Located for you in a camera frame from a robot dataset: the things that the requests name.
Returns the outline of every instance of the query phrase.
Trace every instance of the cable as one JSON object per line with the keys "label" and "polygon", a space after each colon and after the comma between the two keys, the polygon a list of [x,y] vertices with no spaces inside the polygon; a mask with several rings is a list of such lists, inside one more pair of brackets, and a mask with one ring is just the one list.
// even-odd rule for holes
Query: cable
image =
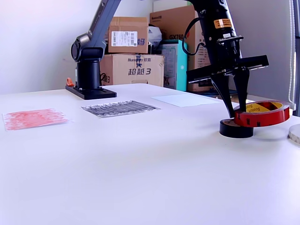
{"label": "cable", "polygon": [[192,22],[188,25],[187,30],[186,30],[186,32],[185,32],[185,34],[184,34],[184,37],[183,37],[183,40],[182,40],[182,50],[183,50],[183,52],[184,52],[185,54],[187,54],[187,55],[196,55],[196,54],[198,53],[198,50],[199,50],[199,47],[200,47],[200,46],[205,47],[205,44],[204,44],[204,43],[199,43],[198,46],[197,46],[196,52],[190,53],[190,52],[185,48],[185,46],[184,46],[184,42],[185,42],[185,40],[186,40],[186,38],[187,38],[187,34],[188,34],[189,30],[194,26],[194,24],[195,24],[196,22],[198,22],[198,21],[200,21],[200,20],[201,20],[201,18],[199,18],[199,17],[193,19]]}
{"label": "cable", "polygon": [[293,109],[294,109],[294,99],[295,99],[295,74],[293,71],[293,36],[295,36],[295,32],[293,29],[293,15],[292,12],[294,11],[293,3],[291,2],[292,0],[289,0],[290,4],[290,29],[291,29],[291,55],[290,55],[290,86],[289,86],[289,102],[293,104]]}

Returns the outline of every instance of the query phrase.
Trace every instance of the white table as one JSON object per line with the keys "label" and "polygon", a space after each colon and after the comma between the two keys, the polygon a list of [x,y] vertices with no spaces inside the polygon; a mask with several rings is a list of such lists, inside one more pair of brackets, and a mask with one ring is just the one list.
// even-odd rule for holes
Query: white table
{"label": "white table", "polygon": [[[300,225],[300,148],[287,122],[219,134],[223,103],[179,108],[182,92],[131,84],[117,98],[66,90],[0,96],[0,112],[55,108],[65,125],[5,131],[0,225]],[[162,110],[101,119],[80,106],[136,100]]]}

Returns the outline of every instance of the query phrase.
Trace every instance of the white paper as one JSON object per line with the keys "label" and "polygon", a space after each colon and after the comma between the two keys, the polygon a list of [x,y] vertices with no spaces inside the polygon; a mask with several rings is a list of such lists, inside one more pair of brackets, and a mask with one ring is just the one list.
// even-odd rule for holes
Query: white paper
{"label": "white paper", "polygon": [[195,95],[188,95],[188,94],[159,96],[159,97],[152,97],[152,98],[179,107],[219,103],[218,101],[209,98],[195,96]]}
{"label": "white paper", "polygon": [[112,31],[112,46],[137,47],[137,31]]}

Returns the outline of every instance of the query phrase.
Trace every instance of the orange label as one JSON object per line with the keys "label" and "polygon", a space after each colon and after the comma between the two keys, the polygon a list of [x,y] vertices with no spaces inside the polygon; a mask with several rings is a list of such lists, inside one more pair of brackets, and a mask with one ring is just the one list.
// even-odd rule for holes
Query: orange label
{"label": "orange label", "polygon": [[220,29],[220,28],[224,28],[224,27],[233,27],[230,19],[215,20],[214,23],[215,23],[216,29]]}

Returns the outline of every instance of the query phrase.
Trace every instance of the shipping label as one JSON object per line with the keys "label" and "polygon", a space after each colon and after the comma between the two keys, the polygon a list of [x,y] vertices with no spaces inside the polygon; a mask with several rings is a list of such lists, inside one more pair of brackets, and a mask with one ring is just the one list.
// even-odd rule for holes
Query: shipping label
{"label": "shipping label", "polygon": [[137,31],[112,31],[112,47],[137,47]]}

